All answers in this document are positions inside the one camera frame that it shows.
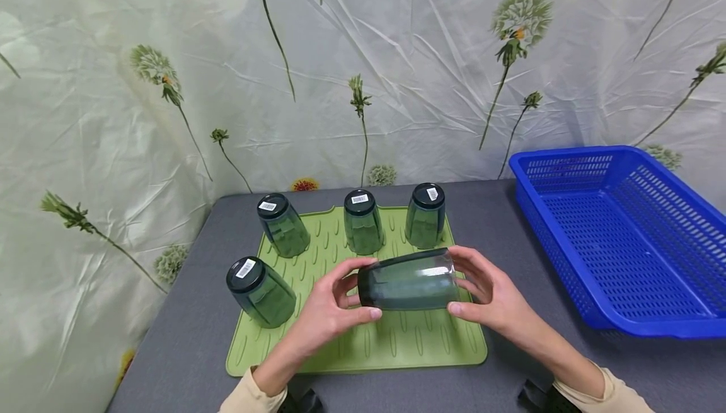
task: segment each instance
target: blue plastic basket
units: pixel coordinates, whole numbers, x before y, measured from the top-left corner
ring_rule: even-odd
[[[726,337],[726,218],[657,160],[591,146],[519,153],[510,166],[517,201],[589,326]]]

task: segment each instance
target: green flower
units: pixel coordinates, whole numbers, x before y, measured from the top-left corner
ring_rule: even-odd
[[[350,100],[350,105],[355,107],[358,118],[361,118],[363,117],[364,108],[371,105],[368,99],[372,98],[371,96],[363,96],[363,79],[361,79],[361,74],[350,78],[348,87],[353,91],[353,99]]]
[[[534,93],[530,93],[529,96],[527,96],[524,99],[524,103],[522,103],[522,106],[524,106],[524,110],[526,111],[530,108],[539,107],[539,102],[541,101],[542,98],[543,98],[543,96],[541,96],[541,94],[539,94],[538,91],[535,91]]]
[[[708,60],[708,63],[702,64],[696,68],[698,75],[693,78],[691,88],[696,88],[711,74],[723,74],[726,67],[726,41],[716,46],[716,54]]]
[[[659,160],[660,164],[663,164],[670,171],[678,169],[680,161],[683,159],[682,154],[666,149],[663,145],[648,145],[645,147],[645,152]]]
[[[393,165],[378,164],[368,171],[368,184],[393,185],[396,183],[396,169]]]
[[[534,47],[552,22],[552,6],[548,0],[503,0],[493,12],[492,32],[519,40],[521,49]]]
[[[180,245],[169,246],[154,262],[154,269],[159,279],[173,284],[189,255],[189,250]]]
[[[154,85],[168,84],[176,93],[182,92],[182,84],[176,77],[176,70],[172,68],[171,61],[150,45],[139,44],[132,49],[130,63],[134,72],[145,82]]]
[[[42,211],[54,212],[58,216],[62,217],[65,222],[63,225],[66,228],[78,227],[80,231],[87,231],[88,233],[95,233],[98,230],[96,227],[89,222],[86,218],[89,211],[87,209],[81,209],[81,204],[73,209],[69,204],[63,201],[61,197],[51,192],[46,191],[45,196],[41,200]]]
[[[212,140],[217,142],[218,144],[221,144],[223,140],[229,139],[228,131],[225,129],[215,129],[212,131]]]
[[[131,254],[126,252],[126,250],[121,247],[117,242],[111,240],[110,237],[107,236],[104,232],[101,232],[98,227],[89,222],[88,218],[86,218],[86,215],[88,215],[89,211],[87,209],[81,209],[80,203],[78,204],[78,206],[76,206],[75,209],[73,209],[71,206],[69,206],[68,203],[61,199],[60,196],[49,192],[49,190],[46,190],[46,194],[41,199],[41,209],[42,211],[56,213],[58,216],[62,217],[64,221],[63,225],[66,226],[66,228],[78,227],[78,230],[80,231],[85,231],[91,233],[92,235],[97,235],[101,237],[101,239],[107,241],[108,244],[115,247],[117,250],[119,250],[119,252],[128,257],[128,259],[132,261],[132,263],[141,271],[141,273],[143,273],[150,281],[152,281],[152,283],[156,285],[159,290],[162,290],[163,293],[166,293],[166,290],[161,287],[161,285],[159,285],[159,283],[149,273],[147,273],[147,270],[145,270],[144,267],[141,266]]]

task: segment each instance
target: white fabric backdrop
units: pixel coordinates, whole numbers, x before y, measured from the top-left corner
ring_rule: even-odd
[[[396,183],[496,178],[524,98],[539,108],[512,153],[634,144],[686,96],[726,40],[724,0],[549,0],[553,21],[511,66],[481,151],[506,42],[501,0],[0,0],[0,398],[8,412],[101,412],[164,294],[154,261],[189,247],[216,198],[360,182],[364,140],[348,79],[361,73],[373,165]],[[190,132],[134,46],[176,70]],[[712,74],[646,144],[726,208],[725,77]],[[511,174],[506,170],[505,177]],[[41,211],[49,190],[128,251]]]

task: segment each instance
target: silicone mat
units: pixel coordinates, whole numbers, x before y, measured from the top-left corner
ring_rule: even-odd
[[[386,244],[371,255],[379,260],[416,252],[406,241],[404,227],[406,207],[380,207],[386,228]],[[252,322],[244,312],[239,315],[237,330],[229,347],[226,370],[242,376],[249,366],[259,364],[295,322],[300,307],[315,280],[333,265],[348,257],[343,227],[343,207],[302,215],[310,232],[310,247],[293,259],[278,257],[267,238],[262,237],[260,259],[272,266],[297,294],[296,312],[283,326],[266,330]],[[440,247],[454,244],[448,220]],[[459,299],[471,296],[459,289]],[[487,345],[481,327],[452,317],[445,309],[436,311],[383,311],[376,323],[367,323],[330,342],[302,367],[302,373],[355,373],[381,369],[459,366],[481,364],[487,357]]]

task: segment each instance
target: beige sleeve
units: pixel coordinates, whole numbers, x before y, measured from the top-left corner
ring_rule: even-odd
[[[555,380],[553,386],[582,413],[653,413],[645,400],[634,389],[628,388],[623,380],[615,378],[608,369],[601,368],[601,371],[605,376],[605,395],[602,398],[580,393],[560,380]]]
[[[237,388],[222,403],[219,413],[277,413],[287,397],[287,388],[275,397],[267,397],[252,378],[253,370],[250,368],[245,372]]]

